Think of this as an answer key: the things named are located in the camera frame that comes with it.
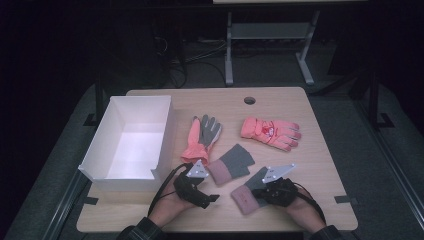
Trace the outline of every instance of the child's glove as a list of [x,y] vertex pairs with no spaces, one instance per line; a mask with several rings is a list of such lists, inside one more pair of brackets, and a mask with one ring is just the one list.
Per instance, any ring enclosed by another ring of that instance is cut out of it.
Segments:
[[265,177],[267,171],[268,169],[266,167],[261,168],[244,185],[241,185],[231,192],[231,197],[234,199],[243,215],[247,215],[260,207],[268,205],[264,199],[255,198],[252,193],[254,189],[263,189],[266,187],[262,179]]
[[211,162],[208,170],[217,185],[229,182],[232,179],[249,175],[250,165],[255,164],[252,156],[246,149],[236,144],[219,159]]
[[188,135],[187,149],[181,154],[182,161],[196,163],[201,159],[203,165],[208,165],[209,151],[218,140],[221,129],[222,125],[214,117],[209,119],[208,115],[204,115],[200,122],[195,116]]
[[270,146],[290,151],[300,139],[299,125],[282,120],[263,121],[254,117],[244,120],[241,137],[253,138]]

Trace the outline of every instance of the human hand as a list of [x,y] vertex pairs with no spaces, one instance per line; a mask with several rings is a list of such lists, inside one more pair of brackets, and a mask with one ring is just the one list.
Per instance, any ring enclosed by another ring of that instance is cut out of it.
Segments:
[[180,213],[189,208],[195,207],[194,204],[187,202],[178,197],[175,192],[174,181],[178,176],[174,176],[162,193],[156,205],[148,218],[154,222],[158,227],[162,228],[170,223]]
[[[312,199],[311,195],[305,189],[298,188],[298,191],[306,197]],[[299,226],[303,227],[311,234],[316,233],[322,228],[326,227],[326,224],[315,208],[299,197],[296,197],[288,207],[284,208],[277,206],[277,208],[287,212],[287,214],[289,214],[290,217]]]

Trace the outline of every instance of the white box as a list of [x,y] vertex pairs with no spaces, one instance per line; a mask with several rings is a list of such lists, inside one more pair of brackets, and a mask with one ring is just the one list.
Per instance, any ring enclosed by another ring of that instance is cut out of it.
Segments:
[[157,191],[171,172],[171,96],[111,97],[78,169],[103,191]]

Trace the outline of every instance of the white stand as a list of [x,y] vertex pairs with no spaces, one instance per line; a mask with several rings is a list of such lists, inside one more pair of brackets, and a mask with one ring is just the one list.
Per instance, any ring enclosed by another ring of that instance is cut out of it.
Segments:
[[231,12],[227,23],[227,54],[225,56],[225,83],[234,84],[233,64],[231,61],[232,39],[304,39],[305,45],[301,52],[296,53],[296,59],[302,71],[306,84],[313,85],[314,80],[306,64],[306,55],[314,36],[320,11],[315,11],[310,22],[306,23],[232,23]]

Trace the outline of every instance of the finger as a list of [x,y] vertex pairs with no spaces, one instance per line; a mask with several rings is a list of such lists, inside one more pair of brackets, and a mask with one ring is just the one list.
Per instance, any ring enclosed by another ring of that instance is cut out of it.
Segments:
[[191,124],[190,132],[188,134],[188,143],[193,144],[199,142],[201,131],[200,131],[200,122],[198,118],[193,119]]
[[279,126],[279,127],[284,127],[284,128],[290,128],[296,131],[299,131],[299,124],[294,123],[294,122],[287,122],[287,121],[281,121],[281,120],[277,120],[274,121],[274,124]]
[[216,142],[216,140],[218,140],[219,135],[221,134],[221,130],[222,130],[222,126],[220,123],[217,124],[217,126],[215,127],[214,131],[213,131],[213,139],[211,143]]
[[285,135],[292,139],[300,139],[302,137],[302,134],[300,134],[300,132],[293,131],[292,129],[289,129],[289,128],[279,128],[277,132],[278,132],[278,135]]
[[211,131],[214,129],[215,125],[216,125],[216,120],[215,117],[212,117],[211,120],[209,120],[208,122],[208,129],[210,129]]
[[269,145],[284,150],[286,152],[291,151],[291,146],[283,141],[278,141],[278,138],[273,140],[272,142],[269,142]]
[[214,122],[214,125],[211,128],[212,134],[215,136],[219,131],[221,131],[221,123]]
[[299,145],[299,143],[296,140],[289,138],[287,136],[279,136],[275,139],[275,142],[285,143],[289,145],[290,147],[297,147]]
[[202,117],[202,126],[206,127],[208,125],[209,116],[207,114]]

